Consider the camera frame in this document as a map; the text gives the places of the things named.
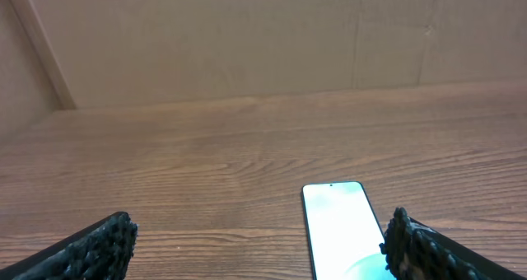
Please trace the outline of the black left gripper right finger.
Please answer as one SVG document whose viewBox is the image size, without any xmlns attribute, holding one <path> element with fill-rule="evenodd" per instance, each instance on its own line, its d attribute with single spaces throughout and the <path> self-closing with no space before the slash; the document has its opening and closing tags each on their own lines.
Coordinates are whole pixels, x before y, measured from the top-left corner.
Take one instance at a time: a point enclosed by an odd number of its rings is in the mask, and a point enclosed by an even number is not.
<svg viewBox="0 0 527 280">
<path fill-rule="evenodd" d="M 526 280 L 396 208 L 380 251 L 397 279 Z"/>
</svg>

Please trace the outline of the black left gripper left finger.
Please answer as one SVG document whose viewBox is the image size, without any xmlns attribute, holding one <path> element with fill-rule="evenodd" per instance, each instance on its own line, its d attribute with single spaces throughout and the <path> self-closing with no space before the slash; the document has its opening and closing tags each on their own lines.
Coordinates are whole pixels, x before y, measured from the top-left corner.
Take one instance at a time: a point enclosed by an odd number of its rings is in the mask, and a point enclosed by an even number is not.
<svg viewBox="0 0 527 280">
<path fill-rule="evenodd" d="M 1 270 L 1 278 L 123 280 L 133 257 L 138 225 L 115 212 Z"/>
</svg>

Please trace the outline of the black smartphone lit screen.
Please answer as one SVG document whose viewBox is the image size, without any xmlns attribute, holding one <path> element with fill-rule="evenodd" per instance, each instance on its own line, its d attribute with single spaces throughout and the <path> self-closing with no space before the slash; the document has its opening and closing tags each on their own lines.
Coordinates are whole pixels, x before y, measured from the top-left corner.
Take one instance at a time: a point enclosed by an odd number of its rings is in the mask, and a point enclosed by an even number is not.
<svg viewBox="0 0 527 280">
<path fill-rule="evenodd" d="M 394 280 L 383 232 L 357 181 L 307 184 L 301 196 L 315 280 Z"/>
</svg>

